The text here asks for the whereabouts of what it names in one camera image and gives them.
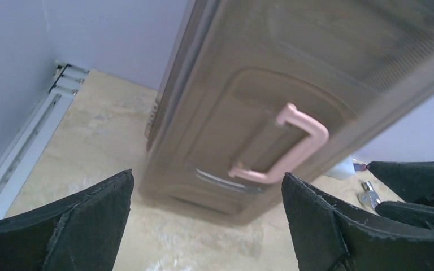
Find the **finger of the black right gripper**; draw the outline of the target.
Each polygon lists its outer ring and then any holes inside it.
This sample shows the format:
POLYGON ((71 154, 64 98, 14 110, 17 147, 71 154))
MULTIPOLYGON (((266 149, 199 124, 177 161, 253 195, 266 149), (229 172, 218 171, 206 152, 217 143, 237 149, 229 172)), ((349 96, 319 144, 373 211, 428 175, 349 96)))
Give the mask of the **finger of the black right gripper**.
POLYGON ((366 168, 405 202, 434 204, 434 161, 372 161, 366 168))
POLYGON ((393 221, 434 230, 434 207, 431 206, 385 201, 375 207, 375 212, 393 221))

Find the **beige translucent plastic toolbox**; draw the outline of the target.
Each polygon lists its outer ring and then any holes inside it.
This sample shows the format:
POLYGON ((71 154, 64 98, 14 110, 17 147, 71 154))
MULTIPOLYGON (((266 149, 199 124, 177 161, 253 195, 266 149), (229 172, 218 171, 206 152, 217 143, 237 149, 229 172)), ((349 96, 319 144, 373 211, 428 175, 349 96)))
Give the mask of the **beige translucent plastic toolbox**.
POLYGON ((140 194, 247 224, 433 94, 434 1, 190 1, 140 194))

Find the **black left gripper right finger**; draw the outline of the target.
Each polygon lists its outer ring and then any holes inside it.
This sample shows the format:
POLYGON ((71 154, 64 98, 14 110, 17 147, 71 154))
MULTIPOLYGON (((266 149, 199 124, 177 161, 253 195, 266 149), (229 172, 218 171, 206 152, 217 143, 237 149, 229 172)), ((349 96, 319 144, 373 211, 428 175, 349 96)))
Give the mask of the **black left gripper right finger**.
POLYGON ((434 230, 367 212, 291 173, 281 192, 299 270, 434 270, 434 230))

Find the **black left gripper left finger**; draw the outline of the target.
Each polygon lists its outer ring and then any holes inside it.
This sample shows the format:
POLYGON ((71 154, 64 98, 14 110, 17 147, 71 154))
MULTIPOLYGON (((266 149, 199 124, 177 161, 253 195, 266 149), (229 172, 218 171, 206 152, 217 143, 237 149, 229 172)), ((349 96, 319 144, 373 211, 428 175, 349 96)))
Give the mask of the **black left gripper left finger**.
POLYGON ((0 270, 112 270, 133 188, 132 172, 125 170, 0 220, 0 270))

